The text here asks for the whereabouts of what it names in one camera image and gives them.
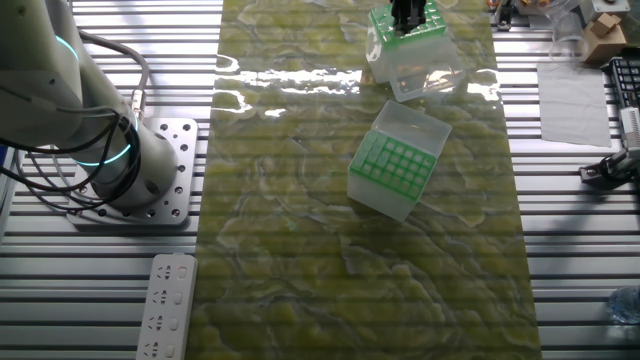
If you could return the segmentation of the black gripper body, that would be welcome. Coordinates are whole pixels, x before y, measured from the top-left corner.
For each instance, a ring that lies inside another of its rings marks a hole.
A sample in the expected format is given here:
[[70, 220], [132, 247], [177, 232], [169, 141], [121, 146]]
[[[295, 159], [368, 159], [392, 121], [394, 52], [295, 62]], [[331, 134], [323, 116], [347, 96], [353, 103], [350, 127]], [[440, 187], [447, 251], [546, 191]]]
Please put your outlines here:
[[426, 0], [391, 0], [393, 16], [423, 16]]

